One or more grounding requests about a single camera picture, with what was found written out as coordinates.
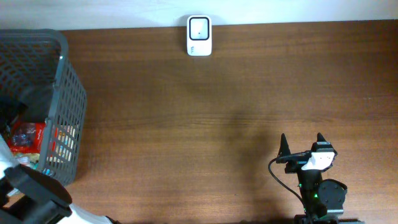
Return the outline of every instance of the snack bag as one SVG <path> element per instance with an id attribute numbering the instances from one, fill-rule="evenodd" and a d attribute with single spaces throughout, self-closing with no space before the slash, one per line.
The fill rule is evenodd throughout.
<path id="1" fill-rule="evenodd" d="M 11 152 L 40 153 L 45 123 L 17 122 L 7 144 Z"/>

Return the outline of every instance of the black cable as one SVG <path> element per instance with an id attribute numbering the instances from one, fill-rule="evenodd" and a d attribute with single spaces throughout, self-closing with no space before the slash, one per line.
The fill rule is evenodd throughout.
<path id="1" fill-rule="evenodd" d="M 300 197 L 300 195 L 299 195 L 298 193 L 296 193 L 294 190 L 292 190 L 290 187 L 286 186 L 282 181 L 280 181 L 280 180 L 275 176 L 275 174 L 272 172 L 272 170 L 271 170 L 271 164 L 272 164 L 273 162 L 275 162 L 277 159 L 283 159 L 283 158 L 284 158 L 284 157 L 282 156 L 282 157 L 278 157 L 278 158 L 275 158 L 275 159 L 271 160 L 271 161 L 268 163 L 268 171 L 269 171 L 269 173 L 271 174 L 271 176 L 272 176 L 280 185 L 282 185 L 282 186 L 283 186 L 284 188 L 286 188 L 288 191 L 292 192 L 292 193 L 300 200 L 301 204 L 303 205 L 305 214 L 307 215 L 308 219 L 310 220 L 310 223 L 312 224 L 312 218 L 311 218 L 310 215 L 307 213 L 307 209 L 305 208 L 305 204 L 304 204 L 304 202 L 303 202 L 303 199 Z"/>

